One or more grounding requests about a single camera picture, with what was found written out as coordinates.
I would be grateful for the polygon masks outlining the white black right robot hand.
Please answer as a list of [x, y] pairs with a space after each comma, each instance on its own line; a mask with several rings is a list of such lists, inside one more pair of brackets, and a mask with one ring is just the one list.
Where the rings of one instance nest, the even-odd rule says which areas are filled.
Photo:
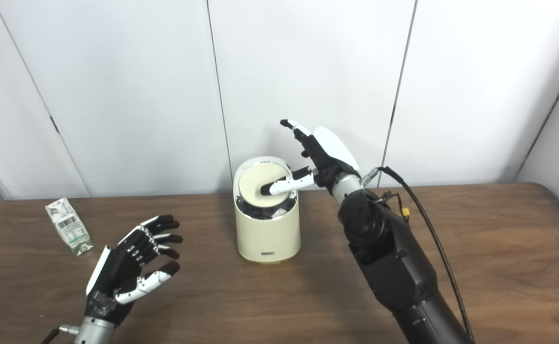
[[355, 175], [360, 178], [356, 160], [332, 131], [325, 127], [309, 131], [291, 119], [282, 119], [280, 124], [292, 130], [295, 139], [303, 146], [301, 156], [311, 159], [315, 167], [306, 166], [291, 172], [287, 177], [262, 185], [262, 196], [292, 192], [314, 184], [332, 192], [341, 176]]

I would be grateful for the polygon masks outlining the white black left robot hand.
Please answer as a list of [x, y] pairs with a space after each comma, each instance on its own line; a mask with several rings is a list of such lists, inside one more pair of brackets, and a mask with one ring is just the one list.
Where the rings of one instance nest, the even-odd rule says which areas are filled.
[[158, 215], [130, 230], [115, 247], [105, 246], [86, 286], [84, 315], [120, 326], [135, 301], [179, 272], [179, 253], [168, 246], [182, 243], [172, 234], [180, 224], [171, 214]]

